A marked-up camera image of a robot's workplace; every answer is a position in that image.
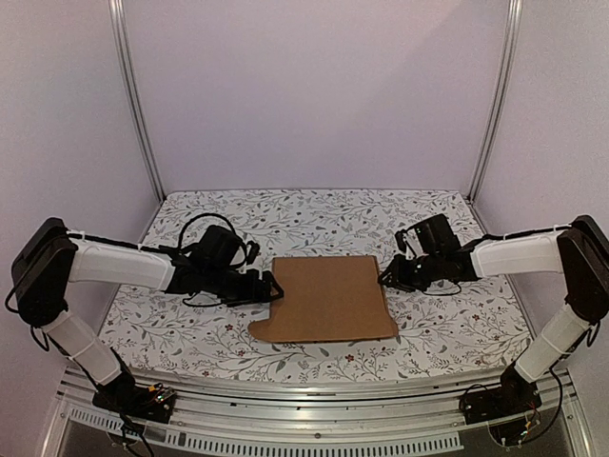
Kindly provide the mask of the brown cardboard box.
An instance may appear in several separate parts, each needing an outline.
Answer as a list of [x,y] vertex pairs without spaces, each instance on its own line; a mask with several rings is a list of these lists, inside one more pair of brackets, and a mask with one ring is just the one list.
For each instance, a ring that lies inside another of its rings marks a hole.
[[374,256],[276,257],[272,273],[285,296],[248,332],[268,343],[382,340],[398,335]]

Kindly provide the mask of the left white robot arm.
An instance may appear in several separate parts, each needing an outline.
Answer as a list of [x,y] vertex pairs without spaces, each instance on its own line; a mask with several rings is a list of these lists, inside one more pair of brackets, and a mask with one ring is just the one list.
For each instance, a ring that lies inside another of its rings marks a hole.
[[260,247],[244,241],[230,223],[209,226],[202,238],[186,243],[181,232],[173,246],[133,244],[68,229],[49,218],[11,265],[12,287],[5,306],[32,330],[42,345],[55,344],[104,387],[106,399],[122,413],[142,403],[128,368],[96,332],[70,308],[69,290],[134,286],[182,296],[216,297],[220,306],[272,303],[284,291],[268,271],[252,264]]

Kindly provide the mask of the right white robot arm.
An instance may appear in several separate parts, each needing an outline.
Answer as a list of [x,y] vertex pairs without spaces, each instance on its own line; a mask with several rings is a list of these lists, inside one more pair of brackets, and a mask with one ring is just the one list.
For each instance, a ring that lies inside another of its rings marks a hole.
[[425,292],[439,281],[460,285],[504,276],[525,287],[526,305],[536,298],[561,301],[493,392],[492,407],[501,415],[525,404],[528,386],[567,358],[608,313],[608,238],[590,215],[550,228],[484,234],[463,244],[438,214],[395,238],[399,252],[378,278],[387,288]]

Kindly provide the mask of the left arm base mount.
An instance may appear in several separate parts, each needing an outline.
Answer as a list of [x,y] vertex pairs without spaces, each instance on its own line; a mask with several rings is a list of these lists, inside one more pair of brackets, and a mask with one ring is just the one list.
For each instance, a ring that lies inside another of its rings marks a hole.
[[160,424],[169,423],[177,399],[177,392],[172,387],[162,383],[140,387],[126,372],[121,372],[107,385],[93,385],[96,392],[92,403],[96,407]]

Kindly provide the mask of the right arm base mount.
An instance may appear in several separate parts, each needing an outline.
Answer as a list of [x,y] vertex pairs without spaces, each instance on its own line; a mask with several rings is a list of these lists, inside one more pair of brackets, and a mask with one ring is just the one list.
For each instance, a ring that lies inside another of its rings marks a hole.
[[498,387],[475,384],[459,400],[468,425],[486,423],[501,447],[519,447],[540,423],[541,399],[536,383],[501,381]]

